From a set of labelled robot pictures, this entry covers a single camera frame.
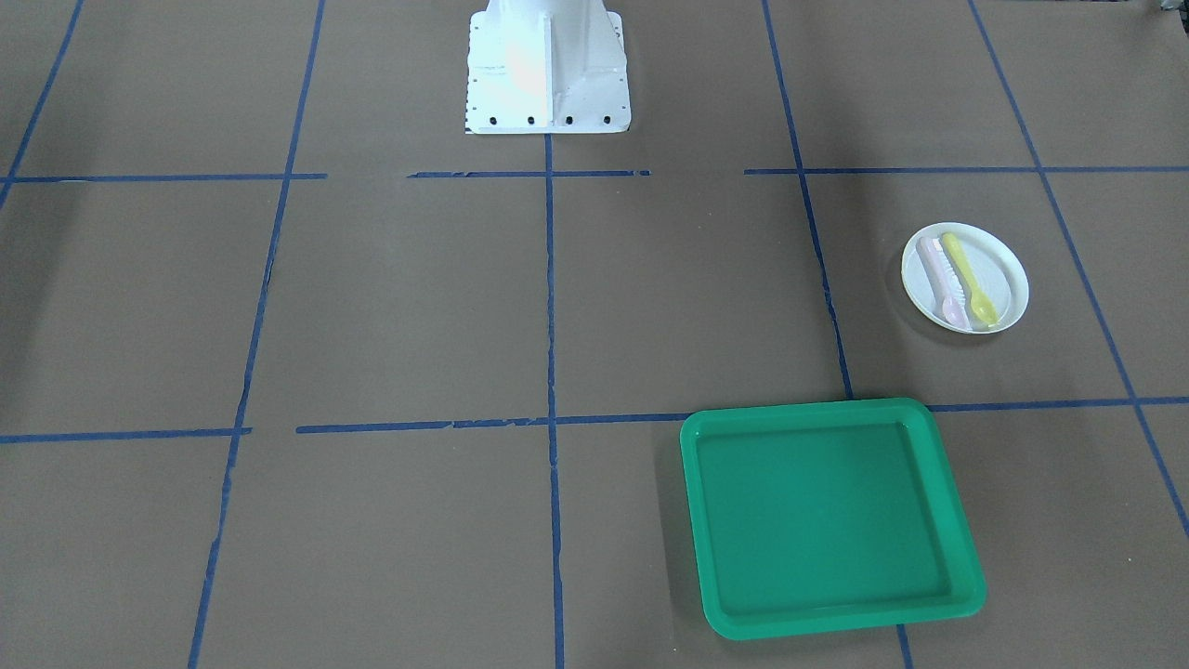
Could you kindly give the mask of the green plastic tray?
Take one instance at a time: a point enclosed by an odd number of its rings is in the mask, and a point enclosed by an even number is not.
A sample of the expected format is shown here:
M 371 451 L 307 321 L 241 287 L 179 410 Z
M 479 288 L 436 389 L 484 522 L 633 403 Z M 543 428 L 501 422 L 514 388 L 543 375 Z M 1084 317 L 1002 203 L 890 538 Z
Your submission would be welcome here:
M 984 569 L 935 415 L 910 398 L 691 414 L 702 612 L 735 642 L 970 617 Z

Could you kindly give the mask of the white round plate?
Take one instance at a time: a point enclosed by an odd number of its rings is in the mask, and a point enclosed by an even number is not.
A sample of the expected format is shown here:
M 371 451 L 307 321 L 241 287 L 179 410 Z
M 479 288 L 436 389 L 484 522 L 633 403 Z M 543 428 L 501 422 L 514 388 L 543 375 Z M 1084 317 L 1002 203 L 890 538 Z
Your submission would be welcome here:
M 986 295 L 994 302 L 1000 316 L 998 326 L 990 326 L 989 329 L 986 329 L 967 310 L 971 330 L 957 332 L 957 334 L 993 335 L 1011 329 L 1023 318 L 1028 307 L 1028 278 L 1023 261 L 1019 261 L 1014 252 L 998 240 L 998 236 L 993 236 L 992 233 L 976 226 L 957 223 L 957 221 L 943 221 L 943 223 L 925 226 L 910 236 L 908 242 L 905 244 L 899 261 L 899 274 L 910 304 L 921 313 L 921 316 L 932 321 L 935 326 L 940 326 L 948 332 L 956 332 L 935 314 L 935 291 L 921 266 L 916 245 L 921 238 L 937 238 L 940 241 L 942 234 L 946 232 L 960 236 L 981 288 L 984 288 Z M 957 284 L 967 307 L 967 297 L 960 278 L 957 278 Z

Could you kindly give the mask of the yellow plastic spoon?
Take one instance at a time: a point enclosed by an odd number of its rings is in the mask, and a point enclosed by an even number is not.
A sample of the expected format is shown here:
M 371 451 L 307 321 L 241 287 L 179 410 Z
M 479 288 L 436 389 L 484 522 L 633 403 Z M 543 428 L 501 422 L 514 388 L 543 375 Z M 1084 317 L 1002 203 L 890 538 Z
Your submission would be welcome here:
M 986 329 L 989 329 L 990 326 L 998 326 L 1000 321 L 998 308 L 995 308 L 990 297 L 986 295 L 984 288 L 981 288 L 965 250 L 960 241 L 960 236 L 956 236 L 952 232 L 943 233 L 940 245 L 944 253 L 946 253 L 948 261 L 950 261 L 957 278 L 960 278 L 960 283 L 963 285 L 965 308 L 970 313 L 970 316 L 979 321 L 981 326 L 984 326 Z

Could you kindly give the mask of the pink plastic spoon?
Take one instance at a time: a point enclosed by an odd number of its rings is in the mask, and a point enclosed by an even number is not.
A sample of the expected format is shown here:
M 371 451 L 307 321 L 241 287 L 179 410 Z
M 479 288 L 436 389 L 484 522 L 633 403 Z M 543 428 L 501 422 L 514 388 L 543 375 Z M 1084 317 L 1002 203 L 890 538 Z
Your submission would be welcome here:
M 970 317 L 957 284 L 957 274 L 948 265 L 940 241 L 937 238 L 921 238 L 916 245 L 921 266 L 935 291 L 935 314 L 952 330 L 970 332 Z

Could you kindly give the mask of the brown paper table cover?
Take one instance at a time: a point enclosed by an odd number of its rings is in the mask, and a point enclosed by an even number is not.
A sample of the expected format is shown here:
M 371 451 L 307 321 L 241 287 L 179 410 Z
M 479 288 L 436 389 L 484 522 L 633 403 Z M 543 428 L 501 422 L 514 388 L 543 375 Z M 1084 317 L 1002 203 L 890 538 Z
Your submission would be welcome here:
M 5 1 L 5 668 L 1184 668 L 1176 14 L 615 1 L 629 131 L 483 137 L 483 7 Z M 716 635 L 684 419 L 880 397 L 984 608 Z

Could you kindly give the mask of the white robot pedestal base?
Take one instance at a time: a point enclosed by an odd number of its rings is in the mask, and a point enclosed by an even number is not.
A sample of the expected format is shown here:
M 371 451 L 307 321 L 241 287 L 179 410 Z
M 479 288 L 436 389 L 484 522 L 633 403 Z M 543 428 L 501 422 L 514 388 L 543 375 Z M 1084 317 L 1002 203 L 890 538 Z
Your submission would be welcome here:
M 623 133 L 623 21 L 603 1 L 490 1 L 470 17 L 464 132 Z

